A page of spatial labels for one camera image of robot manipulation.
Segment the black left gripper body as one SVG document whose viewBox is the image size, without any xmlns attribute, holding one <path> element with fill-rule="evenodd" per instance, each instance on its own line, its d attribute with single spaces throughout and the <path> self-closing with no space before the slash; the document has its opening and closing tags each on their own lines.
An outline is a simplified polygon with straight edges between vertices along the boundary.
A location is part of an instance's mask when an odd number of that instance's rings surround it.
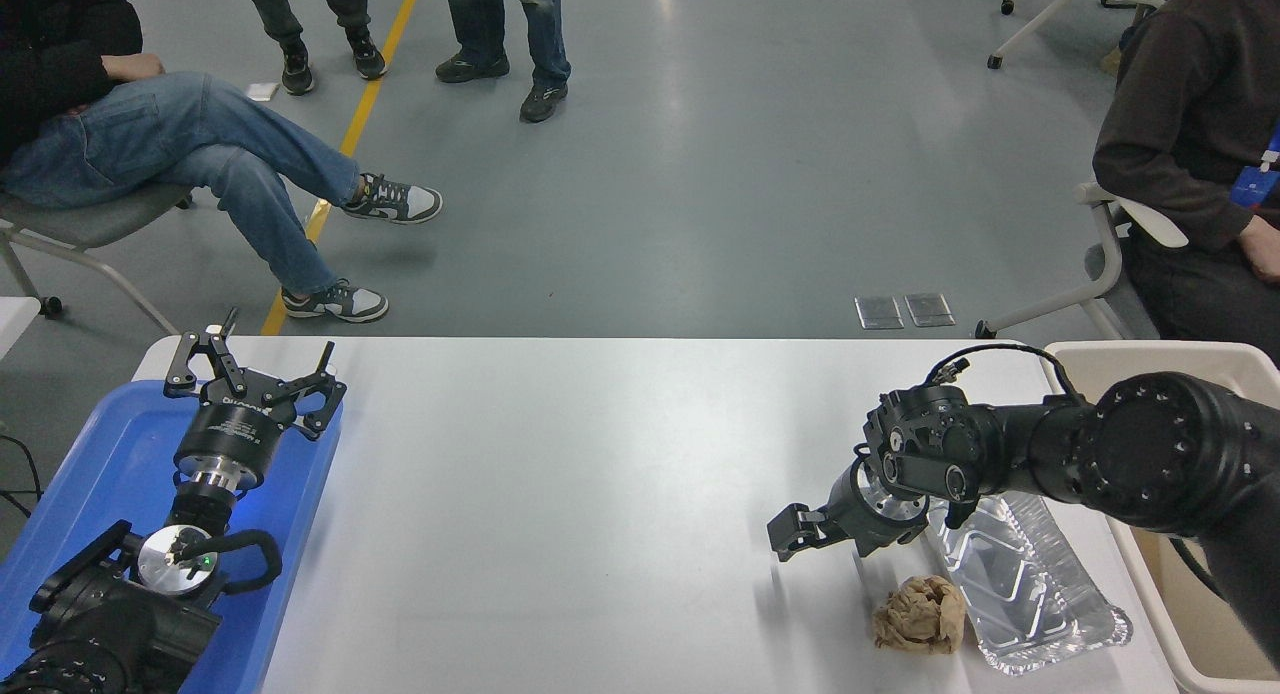
<svg viewBox="0 0 1280 694">
<path fill-rule="evenodd" d="M 225 378 L 207 382 L 174 456 L 178 470 L 193 476 L 223 460 L 237 464 L 243 476 L 266 475 L 284 430 L 297 415 L 296 401 L 282 393 L 280 383 L 259 373 L 244 375 L 243 392 Z"/>
</svg>

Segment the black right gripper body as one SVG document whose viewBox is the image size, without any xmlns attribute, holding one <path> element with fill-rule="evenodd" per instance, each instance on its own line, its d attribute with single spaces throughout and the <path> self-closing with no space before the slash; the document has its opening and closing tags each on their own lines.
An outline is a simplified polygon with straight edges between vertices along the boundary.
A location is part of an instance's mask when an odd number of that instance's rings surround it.
<svg viewBox="0 0 1280 694">
<path fill-rule="evenodd" d="M 868 460 L 858 460 L 835 481 L 824 512 L 827 522 L 855 542 L 859 556 L 868 557 L 908 544 L 924 530 L 927 497 L 895 496 Z"/>
</svg>

